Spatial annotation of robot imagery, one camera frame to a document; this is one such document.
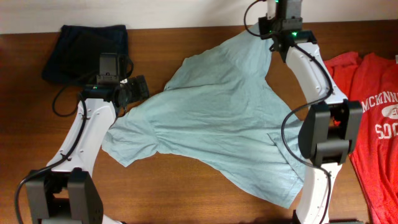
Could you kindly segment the light grey-green t-shirt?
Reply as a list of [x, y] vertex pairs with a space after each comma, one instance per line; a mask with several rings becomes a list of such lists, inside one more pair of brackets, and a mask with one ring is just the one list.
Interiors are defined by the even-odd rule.
[[301, 121], [266, 82], [271, 40], [258, 26], [186, 58], [163, 92], [108, 129], [103, 151], [123, 166], [155, 153], [198, 159], [243, 191], [288, 208], [303, 186]]

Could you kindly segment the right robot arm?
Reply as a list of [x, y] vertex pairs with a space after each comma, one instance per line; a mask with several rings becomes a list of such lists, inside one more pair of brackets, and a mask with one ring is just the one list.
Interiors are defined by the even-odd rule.
[[295, 156], [306, 167], [305, 178], [292, 223], [329, 223], [335, 179], [354, 151], [363, 112], [360, 102], [350, 101], [333, 81], [313, 32], [302, 28], [301, 8], [301, 1], [269, 0], [259, 18], [259, 36], [273, 40], [270, 50], [294, 73], [307, 101]]

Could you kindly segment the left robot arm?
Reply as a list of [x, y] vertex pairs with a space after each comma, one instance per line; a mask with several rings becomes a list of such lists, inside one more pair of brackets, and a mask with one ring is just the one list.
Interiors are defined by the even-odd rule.
[[27, 190], [32, 223], [114, 223], [104, 214], [101, 197], [92, 179], [101, 143], [120, 111], [146, 100], [149, 90], [144, 76], [133, 77], [128, 55], [101, 54], [94, 78], [78, 94], [74, 122], [60, 149], [48, 164], [32, 170], [14, 194], [17, 220], [21, 188]]

